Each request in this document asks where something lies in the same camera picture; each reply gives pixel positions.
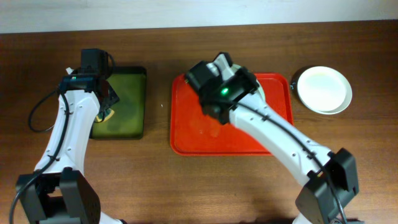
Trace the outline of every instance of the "orange plastic tray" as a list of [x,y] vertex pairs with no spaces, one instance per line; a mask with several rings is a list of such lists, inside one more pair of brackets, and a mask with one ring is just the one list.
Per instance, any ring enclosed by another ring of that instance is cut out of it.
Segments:
[[[293,124],[289,84],[278,73],[255,73],[268,105]],[[170,127],[172,149],[183,156],[270,155],[255,139],[202,113],[199,99],[183,75],[173,81]]]

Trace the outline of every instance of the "wooden table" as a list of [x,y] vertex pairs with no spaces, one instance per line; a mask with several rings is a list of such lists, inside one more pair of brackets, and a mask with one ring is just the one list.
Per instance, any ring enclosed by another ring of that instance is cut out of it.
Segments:
[[[104,30],[0,35],[0,223],[7,222],[18,175],[32,172],[50,133],[35,134],[27,116],[54,89],[80,49],[110,52],[118,65],[146,67],[144,137],[89,140],[85,174],[103,211],[129,223],[239,223],[298,214],[301,187],[272,156],[183,157],[169,144],[172,80],[200,60],[227,51],[254,72],[288,80],[307,65],[337,69],[353,101],[325,116],[292,98],[295,125],[334,151],[349,149],[360,193],[348,217],[398,222],[398,21],[276,24],[181,29]],[[35,125],[55,119],[57,100]],[[20,204],[16,223],[26,223]]]

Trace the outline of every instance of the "white plate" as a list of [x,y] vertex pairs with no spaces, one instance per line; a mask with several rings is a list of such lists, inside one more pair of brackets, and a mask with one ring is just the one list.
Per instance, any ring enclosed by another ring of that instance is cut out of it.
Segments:
[[348,80],[336,70],[317,66],[304,71],[297,81],[303,104],[321,114],[337,114],[351,103],[353,91]]

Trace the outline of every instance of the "green tray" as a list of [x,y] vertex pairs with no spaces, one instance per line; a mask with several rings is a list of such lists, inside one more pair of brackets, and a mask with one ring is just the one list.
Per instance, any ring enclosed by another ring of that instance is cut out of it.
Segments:
[[103,123],[94,123],[92,139],[140,139],[144,134],[146,70],[143,67],[116,67],[107,79],[119,96],[111,107],[114,114]]

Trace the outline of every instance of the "black cable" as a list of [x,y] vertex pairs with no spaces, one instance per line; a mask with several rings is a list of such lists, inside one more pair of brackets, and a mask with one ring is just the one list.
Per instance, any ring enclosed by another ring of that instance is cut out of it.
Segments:
[[218,71],[220,77],[222,77],[222,76],[223,76],[223,72],[221,71],[220,66],[218,66],[218,65],[217,65],[216,63],[214,63],[214,62],[213,62],[213,65],[217,68],[217,71]]
[[13,223],[14,223],[14,210],[15,210],[15,207],[16,207],[17,202],[18,202],[19,198],[21,197],[21,195],[26,191],[26,189],[27,189],[30,185],[32,185],[32,184],[35,182],[35,180],[36,180],[40,175],[42,175],[42,174],[44,173],[44,171],[46,171],[46,170],[53,164],[53,162],[54,162],[55,160],[57,160],[58,153],[59,153],[60,150],[61,150],[63,140],[65,139],[65,135],[66,135],[66,133],[67,133],[67,128],[68,128],[68,122],[69,122],[69,115],[70,115],[70,112],[69,112],[68,100],[67,100],[67,98],[65,97],[65,94],[62,93],[62,92],[61,92],[60,94],[61,94],[61,96],[62,96],[63,102],[65,103],[65,122],[64,122],[63,129],[62,129],[62,133],[61,133],[61,136],[60,136],[60,141],[59,141],[59,143],[58,143],[58,146],[57,146],[57,148],[56,148],[54,154],[53,154],[52,156],[50,156],[49,162],[48,162],[45,166],[43,166],[43,168],[41,168],[41,170],[39,170],[38,172],[36,172],[36,173],[34,174],[34,176],[30,179],[30,181],[28,181],[28,183],[26,183],[24,186],[22,186],[22,187],[17,191],[17,194],[16,194],[16,196],[14,197],[14,200],[12,201],[11,209],[10,209],[10,213],[9,213],[9,223],[10,223],[10,224],[13,224]]
[[44,98],[42,98],[42,99],[33,107],[32,111],[30,111],[29,117],[28,117],[28,119],[27,119],[27,125],[29,126],[30,130],[32,130],[33,132],[36,132],[36,133],[43,133],[43,132],[46,132],[46,131],[50,131],[50,130],[54,127],[54,125],[53,125],[53,126],[47,128],[47,129],[38,130],[38,129],[34,129],[33,126],[32,126],[32,117],[33,117],[33,114],[35,113],[35,111],[37,110],[37,108],[38,108],[44,101],[46,101],[50,96],[52,96],[52,95],[54,95],[54,94],[55,94],[55,90],[52,91],[52,92],[51,92],[50,94],[48,94],[47,96],[45,96]]
[[258,114],[259,116],[261,116],[264,121],[269,121],[272,124],[278,126],[280,129],[282,129],[283,131],[285,131],[290,137],[292,137],[302,148],[303,150],[315,161],[315,163],[317,164],[317,166],[321,169],[321,171],[325,174],[326,177],[326,181],[328,182],[328,185],[330,186],[331,189],[331,193],[333,194],[333,197],[335,198],[335,201],[337,203],[337,207],[338,210],[340,212],[341,218],[343,219],[342,222],[343,224],[347,224],[347,218],[343,209],[343,206],[341,205],[340,199],[337,196],[336,193],[336,188],[335,185],[333,184],[333,181],[331,180],[330,177],[330,173],[325,169],[325,167],[322,165],[322,163],[318,160],[318,158],[315,156],[315,153],[311,152],[308,147],[302,143],[292,132],[290,132],[287,128],[283,127],[281,124],[279,124],[278,122],[274,121],[273,119],[271,119],[269,116],[266,116],[260,112],[258,112],[257,110],[251,108],[250,106],[244,105],[242,103],[235,103],[233,101],[224,101],[224,100],[216,100],[214,101],[216,103],[226,103],[226,104],[230,104],[230,105],[239,105],[242,106],[246,109],[248,109],[249,111],[252,111],[253,113]]
[[107,77],[107,78],[109,78],[109,77],[112,75],[112,73],[113,73],[113,69],[115,68],[116,63],[114,62],[114,59],[113,59],[112,55],[109,54],[109,53],[107,53],[107,54],[108,54],[108,56],[109,56],[109,58],[111,59],[111,62],[112,62],[112,69],[111,69],[111,71],[109,72],[109,76]]

